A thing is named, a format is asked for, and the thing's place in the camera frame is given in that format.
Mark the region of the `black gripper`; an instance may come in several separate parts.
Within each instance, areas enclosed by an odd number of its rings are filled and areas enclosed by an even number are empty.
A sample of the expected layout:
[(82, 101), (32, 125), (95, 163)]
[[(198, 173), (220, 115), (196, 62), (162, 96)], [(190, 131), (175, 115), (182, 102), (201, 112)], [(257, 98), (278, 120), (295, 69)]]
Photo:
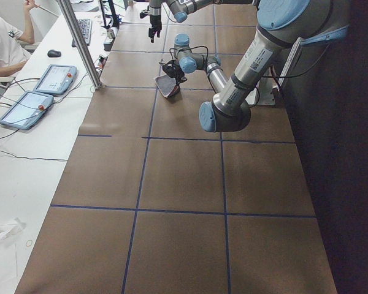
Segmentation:
[(157, 38), (160, 38), (161, 15), (150, 15), (150, 24), (151, 28), (148, 29), (148, 36), (150, 38), (150, 42), (154, 42), (155, 36)]

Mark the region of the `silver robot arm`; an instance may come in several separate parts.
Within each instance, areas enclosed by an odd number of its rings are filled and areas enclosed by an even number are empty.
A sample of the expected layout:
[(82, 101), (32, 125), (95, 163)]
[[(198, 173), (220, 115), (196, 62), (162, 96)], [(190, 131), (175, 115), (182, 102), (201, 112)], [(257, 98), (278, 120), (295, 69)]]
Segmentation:
[(223, 1), (149, 1), (147, 9), (143, 10), (142, 13), (150, 18), (151, 27), (148, 29), (148, 37), (151, 43), (155, 41), (155, 37), (160, 37), (162, 30), (161, 12), (163, 3), (166, 3), (167, 8), (173, 14), (176, 22), (182, 23), (188, 18), (189, 14), (211, 4), (222, 4)]
[(255, 38), (230, 78), (224, 76), (216, 58), (191, 51), (188, 35), (175, 37), (174, 62), (186, 74), (203, 70), (216, 92), (199, 109), (206, 132), (235, 132), (248, 125), (251, 111), (246, 98), (275, 57), (298, 38), (304, 46), (323, 45), (347, 34), (350, 1), (259, 1), (256, 6)]

